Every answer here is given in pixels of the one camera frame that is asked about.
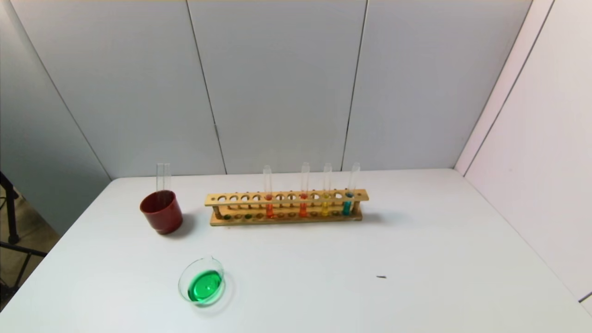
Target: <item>orange liquid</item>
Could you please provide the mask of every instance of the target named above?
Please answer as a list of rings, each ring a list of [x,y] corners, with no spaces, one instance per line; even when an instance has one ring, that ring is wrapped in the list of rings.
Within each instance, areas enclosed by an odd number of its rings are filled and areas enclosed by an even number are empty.
[[[272,200],[273,198],[271,194],[265,196],[265,200]],[[268,219],[274,218],[274,206],[272,204],[265,205],[265,215]]]
[[[308,198],[308,194],[306,193],[301,193],[300,194],[300,199],[306,199]],[[298,215],[300,215],[300,217],[306,217],[306,203],[301,203],[300,204],[300,212],[298,213]]]

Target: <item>red plastic cup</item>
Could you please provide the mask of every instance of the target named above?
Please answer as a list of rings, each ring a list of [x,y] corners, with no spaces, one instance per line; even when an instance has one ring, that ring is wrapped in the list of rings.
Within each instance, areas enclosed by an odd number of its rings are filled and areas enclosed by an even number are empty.
[[[150,226],[161,235],[179,229],[183,222],[181,208],[173,191],[163,190],[150,194],[140,203],[140,210]]]

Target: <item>test tube with yellow liquid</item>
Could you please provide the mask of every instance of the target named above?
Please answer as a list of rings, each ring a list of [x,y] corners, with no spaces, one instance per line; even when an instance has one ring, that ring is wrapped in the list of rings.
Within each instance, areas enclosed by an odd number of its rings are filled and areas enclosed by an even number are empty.
[[[331,167],[331,163],[325,163],[325,167],[323,168],[323,199],[328,199],[331,197],[329,191],[331,191],[331,171],[333,168]],[[329,216],[329,203],[324,202],[321,203],[321,215],[322,216]]]

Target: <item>test tube rack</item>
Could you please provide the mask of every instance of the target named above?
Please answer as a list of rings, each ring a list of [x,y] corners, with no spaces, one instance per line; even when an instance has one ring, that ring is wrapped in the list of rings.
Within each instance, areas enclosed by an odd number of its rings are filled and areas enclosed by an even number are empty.
[[[364,189],[356,189],[353,196],[348,197],[347,189],[329,191],[329,197],[324,198],[324,191],[307,191],[307,199],[301,199],[302,191],[272,192],[273,199],[265,200],[265,193],[213,193],[208,194],[205,205],[212,207],[214,213],[210,219],[211,226],[233,225],[280,225],[287,223],[308,222],[338,222],[361,221],[362,210],[360,201],[368,201],[368,193]],[[349,215],[343,214],[345,202],[352,202]],[[322,203],[329,203],[329,215],[322,215]],[[307,204],[307,215],[298,214],[300,204]],[[274,216],[268,218],[265,207],[268,204],[274,206]]]

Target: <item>floor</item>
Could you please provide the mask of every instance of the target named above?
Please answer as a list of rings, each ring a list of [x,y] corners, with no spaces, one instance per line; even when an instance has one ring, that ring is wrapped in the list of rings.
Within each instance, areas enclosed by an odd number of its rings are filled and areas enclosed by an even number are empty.
[[[0,187],[0,196],[6,197],[3,188]],[[50,227],[47,222],[35,211],[29,202],[22,195],[16,199],[15,211],[17,215],[17,232],[21,240],[16,245],[26,248],[49,252],[58,242],[60,236]],[[6,204],[0,210],[0,240],[8,242],[8,217]],[[0,278],[9,286],[13,286],[22,264],[27,255],[10,249],[0,248]],[[43,258],[31,256],[27,268],[22,276],[19,285],[22,285],[31,273],[41,263]],[[2,300],[0,310],[9,302],[9,299]]]

